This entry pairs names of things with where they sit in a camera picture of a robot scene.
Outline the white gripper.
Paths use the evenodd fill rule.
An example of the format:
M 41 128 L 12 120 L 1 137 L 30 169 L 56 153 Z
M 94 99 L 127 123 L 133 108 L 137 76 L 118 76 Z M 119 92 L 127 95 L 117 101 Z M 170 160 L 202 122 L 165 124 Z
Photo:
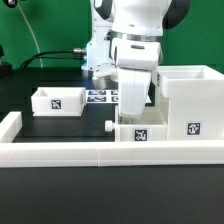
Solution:
M 118 72 L 119 115 L 140 118 L 145 107 L 152 74 L 161 53 L 159 42 L 115 38 L 113 59 Z

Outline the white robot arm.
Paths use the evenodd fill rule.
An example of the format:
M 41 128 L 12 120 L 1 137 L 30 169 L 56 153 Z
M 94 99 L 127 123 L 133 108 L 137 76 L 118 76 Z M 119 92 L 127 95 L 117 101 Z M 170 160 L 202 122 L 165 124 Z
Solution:
M 162 60 L 160 38 L 188 14 L 191 0 L 90 0 L 92 35 L 82 69 L 118 81 L 119 115 L 139 118 Z

